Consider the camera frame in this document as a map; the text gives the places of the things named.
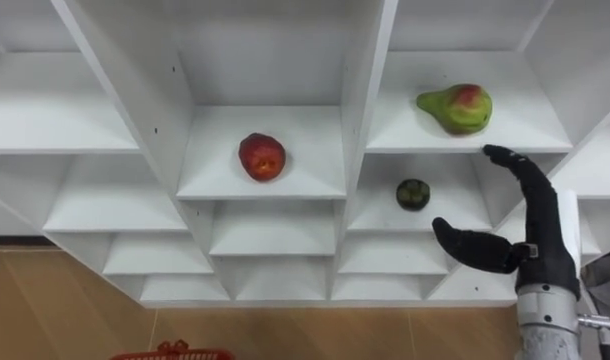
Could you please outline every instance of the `green fruit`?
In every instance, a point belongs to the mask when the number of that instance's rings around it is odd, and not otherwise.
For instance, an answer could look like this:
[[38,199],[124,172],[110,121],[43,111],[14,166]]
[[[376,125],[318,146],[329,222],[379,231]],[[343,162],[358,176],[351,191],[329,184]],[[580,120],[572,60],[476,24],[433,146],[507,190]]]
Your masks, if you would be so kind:
[[480,86],[459,84],[418,95],[416,105],[431,114],[450,134],[479,132],[492,116],[492,98]]
[[422,210],[429,202],[429,185],[418,179],[403,180],[396,188],[396,202],[405,210]]

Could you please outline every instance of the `basket handle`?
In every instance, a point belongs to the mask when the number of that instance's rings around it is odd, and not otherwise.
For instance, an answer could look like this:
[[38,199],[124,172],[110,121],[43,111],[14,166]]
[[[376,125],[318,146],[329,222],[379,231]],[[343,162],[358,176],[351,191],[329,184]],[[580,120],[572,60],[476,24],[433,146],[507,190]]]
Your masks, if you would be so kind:
[[169,341],[163,341],[157,349],[161,355],[180,355],[187,352],[189,344],[183,340],[177,340],[174,345]]

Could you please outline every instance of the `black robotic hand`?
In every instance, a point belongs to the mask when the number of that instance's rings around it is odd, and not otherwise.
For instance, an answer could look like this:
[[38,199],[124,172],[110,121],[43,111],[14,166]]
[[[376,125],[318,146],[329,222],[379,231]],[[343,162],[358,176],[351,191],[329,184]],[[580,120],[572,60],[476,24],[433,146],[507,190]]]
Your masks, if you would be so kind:
[[485,145],[492,163],[509,169],[518,179],[527,203],[525,242],[512,245],[488,233],[454,229],[445,219],[432,222],[443,249],[458,262],[487,272],[510,274],[518,268],[516,289],[529,284],[563,287],[580,297],[574,260],[565,248],[556,191],[543,172],[526,156]]

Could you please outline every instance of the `red basket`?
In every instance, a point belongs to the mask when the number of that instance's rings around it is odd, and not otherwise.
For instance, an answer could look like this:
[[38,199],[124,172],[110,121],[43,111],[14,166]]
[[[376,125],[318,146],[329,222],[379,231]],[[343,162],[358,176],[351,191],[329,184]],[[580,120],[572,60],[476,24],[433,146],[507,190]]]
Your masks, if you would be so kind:
[[174,345],[165,341],[157,351],[117,355],[110,360],[234,360],[234,355],[221,349],[189,349],[183,340]]

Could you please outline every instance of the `dark green fruit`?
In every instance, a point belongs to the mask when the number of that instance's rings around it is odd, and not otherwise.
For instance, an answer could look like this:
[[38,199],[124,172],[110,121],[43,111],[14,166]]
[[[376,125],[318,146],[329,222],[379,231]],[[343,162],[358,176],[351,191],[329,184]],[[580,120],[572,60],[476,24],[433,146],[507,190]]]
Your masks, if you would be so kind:
[[422,210],[429,202],[429,185],[418,179],[403,180],[396,188],[396,202],[405,210]]

